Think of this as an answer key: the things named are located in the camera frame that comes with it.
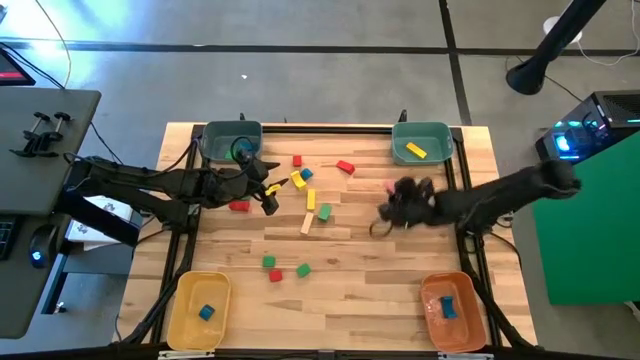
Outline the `white paper booklet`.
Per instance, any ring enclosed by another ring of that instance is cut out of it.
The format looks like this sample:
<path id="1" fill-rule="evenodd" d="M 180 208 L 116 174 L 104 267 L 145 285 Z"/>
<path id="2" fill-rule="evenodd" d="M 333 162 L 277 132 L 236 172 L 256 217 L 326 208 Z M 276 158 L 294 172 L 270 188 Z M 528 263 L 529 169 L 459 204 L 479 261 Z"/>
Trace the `white paper booklet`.
<path id="1" fill-rule="evenodd" d="M 102 210 L 118 216 L 122 220 L 130 220 L 132 217 L 133 209 L 120 201 L 105 196 L 87 197 L 87 200 Z M 72 220 L 68 226 L 66 239 L 70 242 L 82 243 L 85 251 L 117 243 L 117 240 L 76 220 Z"/>

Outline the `grey raised desk shelf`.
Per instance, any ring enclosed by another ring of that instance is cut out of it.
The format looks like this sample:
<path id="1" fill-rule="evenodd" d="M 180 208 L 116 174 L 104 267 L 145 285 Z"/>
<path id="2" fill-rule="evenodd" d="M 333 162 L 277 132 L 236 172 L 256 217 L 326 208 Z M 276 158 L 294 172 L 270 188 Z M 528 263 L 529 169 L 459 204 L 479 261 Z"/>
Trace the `grey raised desk shelf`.
<path id="1" fill-rule="evenodd" d="M 95 90 L 0 88 L 0 213 L 47 215 L 53 210 L 70 169 L 63 155 L 80 149 L 100 99 Z M 49 147 L 58 157 L 23 158 L 10 152 L 26 145 L 23 131 L 34 125 L 34 112 L 51 118 L 39 125 L 38 134 L 55 130 L 56 112 L 71 116 L 61 127 L 64 138 Z"/>

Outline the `black metal table frame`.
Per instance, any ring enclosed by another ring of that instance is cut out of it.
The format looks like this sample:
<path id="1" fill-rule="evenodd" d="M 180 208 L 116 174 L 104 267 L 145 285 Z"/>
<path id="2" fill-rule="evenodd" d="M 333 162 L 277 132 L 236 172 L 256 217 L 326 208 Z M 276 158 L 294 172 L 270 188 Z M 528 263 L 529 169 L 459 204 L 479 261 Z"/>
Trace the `black metal table frame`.
<path id="1" fill-rule="evenodd" d="M 370 236 L 384 184 L 403 176 L 430 177 L 444 189 L 479 185 L 498 175 L 489 131 L 457 129 L 464 151 L 436 166 L 397 166 L 386 125 L 268 124 L 263 156 L 279 162 L 275 180 L 289 179 L 294 155 L 313 176 L 308 187 L 318 205 L 330 204 L 327 222 L 300 233 L 306 194 L 286 184 L 279 210 L 265 215 L 227 208 L 202 212 L 193 269 L 225 274 L 231 298 L 222 347 L 348 350 L 428 350 L 422 280 L 459 267 L 448 227 L 416 227 L 380 238 Z M 349 175 L 339 160 L 355 166 Z M 274 256 L 272 268 L 262 266 Z M 311 273 L 299 278 L 307 263 Z M 283 279 L 271 282 L 280 269 Z"/>

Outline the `black stand pole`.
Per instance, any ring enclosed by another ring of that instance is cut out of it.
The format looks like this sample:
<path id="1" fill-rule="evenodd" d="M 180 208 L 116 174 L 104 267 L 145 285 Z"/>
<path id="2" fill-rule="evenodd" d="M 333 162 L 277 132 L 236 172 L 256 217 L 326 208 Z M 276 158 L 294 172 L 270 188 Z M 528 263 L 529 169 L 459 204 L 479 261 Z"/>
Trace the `black stand pole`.
<path id="1" fill-rule="evenodd" d="M 520 94 L 537 94 L 543 87 L 548 65 L 561 54 L 606 1 L 572 0 L 536 48 L 534 55 L 507 72 L 507 84 Z"/>

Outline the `orange plastic bin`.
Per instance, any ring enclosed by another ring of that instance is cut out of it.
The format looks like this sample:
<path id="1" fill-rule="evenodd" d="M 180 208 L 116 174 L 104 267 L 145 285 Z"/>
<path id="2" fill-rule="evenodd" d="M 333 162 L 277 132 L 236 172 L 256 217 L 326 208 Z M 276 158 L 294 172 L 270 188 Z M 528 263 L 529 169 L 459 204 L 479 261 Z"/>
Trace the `orange plastic bin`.
<path id="1" fill-rule="evenodd" d="M 423 279 L 420 296 L 428 334 L 441 352 L 466 353 L 486 345 L 487 335 L 471 278 L 463 272 L 429 275 Z M 456 319 L 445 319 L 440 298 L 453 296 Z"/>

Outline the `green board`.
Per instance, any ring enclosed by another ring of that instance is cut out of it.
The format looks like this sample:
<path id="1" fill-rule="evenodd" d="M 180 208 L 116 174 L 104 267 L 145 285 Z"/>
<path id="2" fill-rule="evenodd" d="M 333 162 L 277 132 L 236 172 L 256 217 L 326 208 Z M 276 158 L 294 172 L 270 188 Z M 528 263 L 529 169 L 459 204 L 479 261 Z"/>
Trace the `green board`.
<path id="1" fill-rule="evenodd" d="M 574 172 L 579 193 L 533 204 L 549 302 L 640 302 L 640 132 Z"/>

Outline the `black computer tower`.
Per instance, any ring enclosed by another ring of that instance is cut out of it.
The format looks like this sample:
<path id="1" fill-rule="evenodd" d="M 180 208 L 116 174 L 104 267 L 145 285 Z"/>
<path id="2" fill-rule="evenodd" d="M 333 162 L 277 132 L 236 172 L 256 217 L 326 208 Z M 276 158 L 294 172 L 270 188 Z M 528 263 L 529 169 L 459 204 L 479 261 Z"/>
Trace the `black computer tower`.
<path id="1" fill-rule="evenodd" d="M 640 90 L 595 91 L 535 142 L 543 172 L 590 158 L 640 158 Z"/>

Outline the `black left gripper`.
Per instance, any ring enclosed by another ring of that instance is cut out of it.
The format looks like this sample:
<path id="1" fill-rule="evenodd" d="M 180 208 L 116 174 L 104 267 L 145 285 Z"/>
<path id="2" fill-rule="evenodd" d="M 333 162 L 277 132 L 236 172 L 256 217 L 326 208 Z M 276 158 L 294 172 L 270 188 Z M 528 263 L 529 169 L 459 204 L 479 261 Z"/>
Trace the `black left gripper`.
<path id="1" fill-rule="evenodd" d="M 201 205 L 205 208 L 219 208 L 233 201 L 245 197 L 253 197 L 261 203 L 261 208 L 267 216 L 273 215 L 279 208 L 276 192 L 270 196 L 265 191 L 274 184 L 281 188 L 288 182 L 282 179 L 268 187 L 264 181 L 269 171 L 280 166 L 279 162 L 264 162 L 251 154 L 237 154 L 234 161 L 238 169 L 207 168 L 202 185 Z"/>

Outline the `dark green plastic bin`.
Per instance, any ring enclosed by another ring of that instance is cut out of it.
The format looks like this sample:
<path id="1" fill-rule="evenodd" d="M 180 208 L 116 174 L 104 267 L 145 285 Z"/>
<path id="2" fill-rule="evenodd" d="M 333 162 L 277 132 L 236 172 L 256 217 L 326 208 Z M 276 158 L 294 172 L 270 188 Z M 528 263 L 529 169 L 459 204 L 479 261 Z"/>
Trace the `dark green plastic bin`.
<path id="1" fill-rule="evenodd" d="M 227 151 L 240 148 L 241 141 L 260 145 L 262 150 L 262 125 L 257 121 L 235 120 L 209 122 L 200 140 L 202 156 L 212 162 L 230 163 L 224 159 Z"/>

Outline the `black keyboard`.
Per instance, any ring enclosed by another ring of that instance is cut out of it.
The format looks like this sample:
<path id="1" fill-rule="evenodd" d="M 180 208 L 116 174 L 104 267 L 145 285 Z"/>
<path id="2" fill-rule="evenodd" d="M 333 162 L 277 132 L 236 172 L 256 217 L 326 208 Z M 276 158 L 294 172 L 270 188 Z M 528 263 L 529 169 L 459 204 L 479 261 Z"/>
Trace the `black keyboard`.
<path id="1" fill-rule="evenodd" d="M 18 237 L 21 222 L 20 216 L 0 216 L 0 261 L 9 258 Z"/>

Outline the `yellow plastic bin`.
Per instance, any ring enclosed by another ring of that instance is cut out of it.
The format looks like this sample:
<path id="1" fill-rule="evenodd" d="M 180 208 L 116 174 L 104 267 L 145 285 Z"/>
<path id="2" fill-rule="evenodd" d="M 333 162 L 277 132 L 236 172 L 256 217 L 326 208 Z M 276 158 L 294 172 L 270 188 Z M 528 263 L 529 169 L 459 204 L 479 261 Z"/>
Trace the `yellow plastic bin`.
<path id="1" fill-rule="evenodd" d="M 220 272 L 189 271 L 177 285 L 166 340 L 176 351 L 213 351 L 222 342 L 229 315 L 231 282 Z M 209 321 L 198 313 L 203 305 L 215 308 Z"/>

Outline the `dark monitor screen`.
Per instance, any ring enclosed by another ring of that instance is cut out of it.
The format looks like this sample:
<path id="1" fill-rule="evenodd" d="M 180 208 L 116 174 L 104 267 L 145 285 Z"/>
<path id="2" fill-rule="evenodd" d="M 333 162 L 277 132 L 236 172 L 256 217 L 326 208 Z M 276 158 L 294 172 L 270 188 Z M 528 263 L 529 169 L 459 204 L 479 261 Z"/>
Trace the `dark monitor screen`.
<path id="1" fill-rule="evenodd" d="M 0 48 L 0 87 L 33 86 L 35 80 Z"/>

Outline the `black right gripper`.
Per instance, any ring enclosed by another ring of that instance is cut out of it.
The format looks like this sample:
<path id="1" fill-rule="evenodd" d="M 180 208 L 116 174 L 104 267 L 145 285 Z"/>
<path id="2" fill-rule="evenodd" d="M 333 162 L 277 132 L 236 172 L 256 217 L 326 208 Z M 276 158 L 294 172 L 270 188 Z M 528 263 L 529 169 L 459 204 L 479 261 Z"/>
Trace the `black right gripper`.
<path id="1" fill-rule="evenodd" d="M 437 226 L 434 195 L 435 189 L 430 177 L 422 178 L 420 181 L 402 177 L 393 185 L 392 196 L 398 200 L 388 200 L 380 204 L 379 217 L 384 222 L 398 226 Z"/>

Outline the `black computer mouse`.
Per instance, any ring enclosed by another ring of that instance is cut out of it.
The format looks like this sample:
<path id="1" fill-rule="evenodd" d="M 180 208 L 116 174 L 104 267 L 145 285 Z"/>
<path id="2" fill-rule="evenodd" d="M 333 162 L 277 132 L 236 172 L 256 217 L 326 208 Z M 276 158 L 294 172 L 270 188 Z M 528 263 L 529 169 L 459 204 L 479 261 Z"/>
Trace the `black computer mouse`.
<path id="1" fill-rule="evenodd" d="M 39 226 L 29 244 L 29 260 L 34 268 L 46 268 L 55 261 L 58 227 L 53 224 Z"/>

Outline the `grey desk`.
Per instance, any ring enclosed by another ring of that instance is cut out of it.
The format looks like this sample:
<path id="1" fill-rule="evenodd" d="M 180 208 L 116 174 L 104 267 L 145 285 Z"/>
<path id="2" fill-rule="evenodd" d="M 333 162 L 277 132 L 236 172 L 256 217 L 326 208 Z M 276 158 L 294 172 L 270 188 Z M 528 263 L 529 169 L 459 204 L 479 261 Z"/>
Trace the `grey desk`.
<path id="1" fill-rule="evenodd" d="M 31 265 L 29 244 L 32 234 L 44 224 L 58 227 L 56 260 L 64 227 L 69 223 L 65 215 L 20 217 L 20 231 L 10 256 L 0 261 L 0 339 L 18 339 L 26 334 L 55 263 L 41 269 Z"/>

